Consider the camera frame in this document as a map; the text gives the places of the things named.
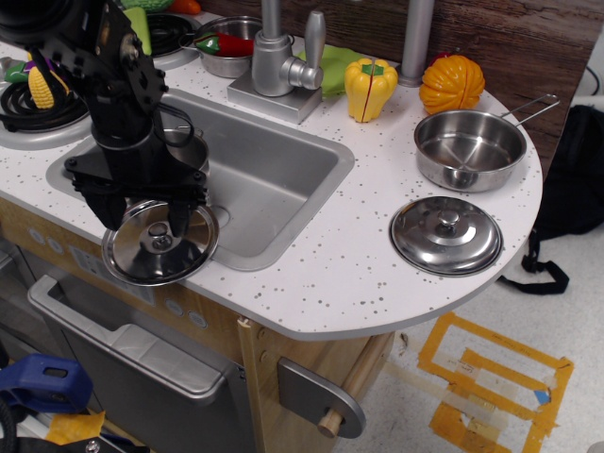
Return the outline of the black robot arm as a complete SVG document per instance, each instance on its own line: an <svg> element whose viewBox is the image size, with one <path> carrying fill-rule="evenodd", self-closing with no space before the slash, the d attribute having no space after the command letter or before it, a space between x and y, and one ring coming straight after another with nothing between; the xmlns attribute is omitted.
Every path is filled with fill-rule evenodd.
<svg viewBox="0 0 604 453"><path fill-rule="evenodd" d="M83 100L96 142L68 161L73 185L101 223L116 230L129 198L161 201L176 236L205 204L205 176L176 159L162 117L189 115L162 103L163 71L143 52L125 14L111 1L4 1L2 42L31 54L61 101L64 89L46 64L52 60Z"/></svg>

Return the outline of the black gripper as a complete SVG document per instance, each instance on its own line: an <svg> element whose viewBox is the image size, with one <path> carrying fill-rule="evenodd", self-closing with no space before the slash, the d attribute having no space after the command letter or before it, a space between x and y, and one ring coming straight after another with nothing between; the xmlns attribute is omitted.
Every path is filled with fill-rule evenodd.
<svg viewBox="0 0 604 453"><path fill-rule="evenodd" d="M110 148L83 143L63 163L66 175L89 208L109 230L117 230L127 199L158 200L168 204L174 236L187 233L189 204L207 202L209 174L175 159L168 151L164 130L153 131L129 147Z"/></svg>

